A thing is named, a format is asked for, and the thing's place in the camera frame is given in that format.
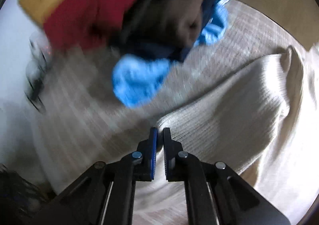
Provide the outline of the cream knit sweater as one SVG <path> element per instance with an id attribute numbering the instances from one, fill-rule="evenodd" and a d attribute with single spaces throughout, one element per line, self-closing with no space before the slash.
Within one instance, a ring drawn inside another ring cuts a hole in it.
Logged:
<path id="1" fill-rule="evenodd" d="M 201 47 L 139 109 L 134 142 L 169 127 L 200 160 L 224 161 L 297 224 L 318 195 L 318 47 Z"/>

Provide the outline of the beige plaid table mat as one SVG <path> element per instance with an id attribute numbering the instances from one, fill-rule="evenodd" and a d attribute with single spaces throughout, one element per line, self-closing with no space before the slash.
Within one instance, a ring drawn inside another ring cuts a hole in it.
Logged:
<path id="1" fill-rule="evenodd" d="M 59 56 L 37 114 L 37 153 L 55 192 L 97 160 L 113 162 L 133 150 L 149 128 L 169 127 L 200 159 L 225 161 L 242 173 L 278 137 L 291 104 L 292 62 L 305 51 L 284 28 L 231 0 L 227 28 L 198 44 L 183 63 L 165 68 L 159 88 L 140 92 L 111 83 L 119 61 L 112 49 Z"/>

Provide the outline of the blue garment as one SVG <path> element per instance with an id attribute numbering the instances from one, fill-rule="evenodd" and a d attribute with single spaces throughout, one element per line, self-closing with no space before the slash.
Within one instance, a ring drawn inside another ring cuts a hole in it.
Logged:
<path id="1" fill-rule="evenodd" d="M 228 26 L 230 0 L 204 0 L 203 27 L 193 47 L 212 45 L 222 39 Z M 127 54 L 116 63 L 112 71 L 114 95 L 126 107 L 138 107 L 151 101 L 159 92 L 170 69 L 177 60 L 142 59 Z"/>

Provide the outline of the red garment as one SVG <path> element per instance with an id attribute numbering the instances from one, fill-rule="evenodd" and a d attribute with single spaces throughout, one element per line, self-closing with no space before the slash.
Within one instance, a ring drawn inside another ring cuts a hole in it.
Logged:
<path id="1" fill-rule="evenodd" d="M 79 45 L 91 49 L 106 44 L 122 28 L 124 13 L 136 0 L 63 0 L 44 22 L 53 48 Z"/>

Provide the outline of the brown garment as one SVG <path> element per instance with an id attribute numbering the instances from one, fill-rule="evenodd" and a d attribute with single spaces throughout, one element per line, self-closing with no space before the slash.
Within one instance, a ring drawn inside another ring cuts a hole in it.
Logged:
<path id="1" fill-rule="evenodd" d="M 217 0 L 136 0 L 109 44 L 121 54 L 183 62 Z"/>

